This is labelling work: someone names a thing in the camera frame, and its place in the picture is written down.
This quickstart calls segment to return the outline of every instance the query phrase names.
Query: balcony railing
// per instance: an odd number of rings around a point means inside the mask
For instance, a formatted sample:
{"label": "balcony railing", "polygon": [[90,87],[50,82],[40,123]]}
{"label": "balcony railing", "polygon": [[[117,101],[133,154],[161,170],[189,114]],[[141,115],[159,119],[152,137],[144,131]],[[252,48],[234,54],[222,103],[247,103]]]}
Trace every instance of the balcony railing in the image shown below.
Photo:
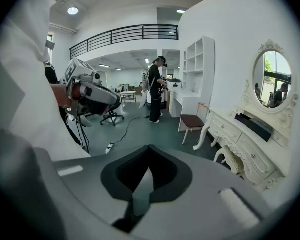
{"label": "balcony railing", "polygon": [[177,25],[168,24],[144,24],[121,27],[97,34],[70,48],[71,60],[95,49],[110,46],[122,42],[146,40],[146,39],[169,39],[179,40]]}

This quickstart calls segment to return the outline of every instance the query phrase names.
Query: gray floor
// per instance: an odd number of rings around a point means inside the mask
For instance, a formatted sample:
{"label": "gray floor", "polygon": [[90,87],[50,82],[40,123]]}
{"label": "gray floor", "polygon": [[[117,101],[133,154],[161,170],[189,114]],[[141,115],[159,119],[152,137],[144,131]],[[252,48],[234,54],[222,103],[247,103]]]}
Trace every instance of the gray floor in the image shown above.
{"label": "gray floor", "polygon": [[[108,121],[105,121],[101,126],[100,121],[103,119],[101,116],[94,115],[87,118],[92,127],[84,127],[83,129],[90,141],[89,154],[91,156],[103,155],[110,142],[119,141],[125,135],[131,119],[150,115],[150,110],[146,106],[139,109],[139,105],[138,102],[126,102],[126,104],[121,105],[116,112],[123,115],[124,120],[118,118],[116,126]],[[210,146],[211,141],[208,137],[205,138],[202,147],[194,151],[193,146],[197,144],[201,131],[189,132],[185,144],[182,145],[185,131],[178,133],[180,118],[172,118],[166,109],[162,109],[161,113],[163,113],[163,117],[160,118],[160,123],[151,123],[148,118],[133,120],[129,125],[126,137],[113,146],[111,153],[134,146],[153,144],[209,160],[214,159],[217,149]],[[75,121],[69,121],[69,126],[79,137]]]}

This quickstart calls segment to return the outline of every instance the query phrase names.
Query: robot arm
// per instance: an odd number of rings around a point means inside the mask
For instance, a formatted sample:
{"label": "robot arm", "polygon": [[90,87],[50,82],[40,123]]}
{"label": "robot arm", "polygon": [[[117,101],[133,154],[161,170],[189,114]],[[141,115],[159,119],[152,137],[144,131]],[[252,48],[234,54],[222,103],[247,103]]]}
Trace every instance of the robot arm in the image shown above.
{"label": "robot arm", "polygon": [[[101,85],[100,75],[86,62],[74,58],[65,72],[61,83],[66,84],[66,95],[72,100],[69,114],[74,117],[91,113],[102,115],[108,107],[120,102],[120,97]],[[74,86],[80,85],[81,98],[72,98]]]}

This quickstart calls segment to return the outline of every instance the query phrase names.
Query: tree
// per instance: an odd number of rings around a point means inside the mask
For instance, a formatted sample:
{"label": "tree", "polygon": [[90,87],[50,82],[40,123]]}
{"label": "tree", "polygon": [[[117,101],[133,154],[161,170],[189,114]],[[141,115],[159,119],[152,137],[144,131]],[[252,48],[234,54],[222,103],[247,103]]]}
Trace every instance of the tree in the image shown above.
{"label": "tree", "polygon": [[[271,68],[271,63],[269,60],[265,60],[265,71],[266,72],[271,72],[271,73],[275,73],[275,71],[272,70]],[[271,85],[274,85],[276,83],[276,79],[270,76],[265,76],[264,80],[266,80],[267,82],[270,82]]]}

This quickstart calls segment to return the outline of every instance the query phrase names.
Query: ornate mirror frame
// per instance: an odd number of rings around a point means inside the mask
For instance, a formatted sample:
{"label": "ornate mirror frame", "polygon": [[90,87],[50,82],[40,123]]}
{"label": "ornate mirror frame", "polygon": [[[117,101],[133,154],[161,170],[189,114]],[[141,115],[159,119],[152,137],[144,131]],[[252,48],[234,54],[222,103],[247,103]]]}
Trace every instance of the ornate mirror frame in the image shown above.
{"label": "ornate mirror frame", "polygon": [[284,54],[284,49],[282,49],[278,44],[274,43],[269,39],[265,44],[262,44],[257,55],[254,57],[252,70],[250,71],[250,77],[246,80],[245,91],[241,97],[240,108],[248,113],[254,115],[255,117],[263,120],[265,123],[273,127],[277,132],[282,134],[285,138],[289,139],[290,130],[294,116],[294,109],[298,102],[297,94],[297,72],[293,69],[290,64],[291,69],[291,91],[286,98],[286,100],[278,107],[266,108],[258,100],[254,88],[254,72],[255,67],[260,59],[260,57],[266,52],[278,52],[284,56],[289,64],[289,55]]}

